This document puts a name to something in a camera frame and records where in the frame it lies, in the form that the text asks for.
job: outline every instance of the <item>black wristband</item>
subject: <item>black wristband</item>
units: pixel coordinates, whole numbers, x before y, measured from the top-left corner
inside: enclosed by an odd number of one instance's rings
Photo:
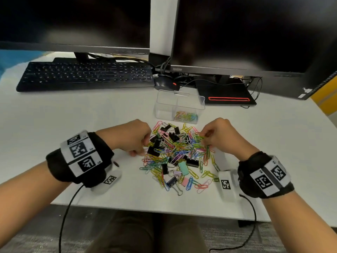
[[[248,160],[240,161],[238,167],[238,175],[240,180],[241,190],[248,196],[253,198],[273,198],[287,194],[294,190],[294,186],[289,182],[286,186],[279,188],[279,191],[266,196],[263,190],[258,186],[255,180],[251,177],[251,174],[264,167],[272,157],[263,153],[257,152],[253,154]]]
[[[95,132],[88,132],[88,136],[102,159],[102,163],[76,177],[66,163],[61,149],[57,149],[46,157],[48,168],[57,180],[77,184],[83,183],[85,187],[94,187],[105,180],[105,168],[111,165],[111,158],[114,156],[114,153]]]

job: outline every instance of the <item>computer mouse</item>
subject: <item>computer mouse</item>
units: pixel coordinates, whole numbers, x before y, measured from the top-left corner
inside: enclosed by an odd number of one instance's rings
[[[179,91],[180,83],[166,76],[158,76],[154,79],[154,88],[157,90]]]

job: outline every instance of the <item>hand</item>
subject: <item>hand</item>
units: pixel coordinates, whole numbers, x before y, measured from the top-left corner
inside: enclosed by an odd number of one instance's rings
[[[112,149],[122,149],[131,156],[144,155],[143,146],[150,140],[149,125],[138,119],[118,126],[101,129],[96,134]]]
[[[255,146],[245,140],[227,119],[217,118],[207,124],[200,132],[204,145],[211,145],[220,151],[235,155],[240,161],[248,160],[259,152]]]

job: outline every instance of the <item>white wall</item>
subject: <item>white wall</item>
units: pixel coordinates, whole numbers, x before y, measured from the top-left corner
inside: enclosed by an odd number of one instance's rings
[[[151,0],[150,51],[171,55],[178,0]]]
[[[337,112],[334,112],[333,114],[330,114],[329,119],[337,127]]]

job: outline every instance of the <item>white desk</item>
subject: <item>white desk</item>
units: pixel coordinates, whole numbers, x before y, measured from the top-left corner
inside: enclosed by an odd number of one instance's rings
[[[73,54],[53,53],[37,61],[52,61],[60,56]],[[62,140],[82,129],[95,131],[136,118],[153,127],[158,121],[153,114],[157,96],[153,88],[17,93],[15,87],[26,66],[27,63],[8,69],[0,81],[0,183],[43,161]],[[292,175],[296,191],[329,225],[337,226],[337,129],[312,100],[261,93],[257,106],[249,109],[207,106],[196,127],[202,129],[217,117],[228,118],[248,141],[275,154]],[[122,178],[104,195],[82,189],[73,204],[253,219],[244,199],[243,208],[221,200],[219,183],[212,183],[201,194],[194,188],[184,189],[180,197],[174,190],[161,189],[152,175],[139,170],[141,159],[117,150]],[[229,162],[233,168],[238,164],[232,156]],[[68,204],[78,187],[71,185],[53,203]],[[270,221],[261,201],[254,200],[253,204],[258,220]]]

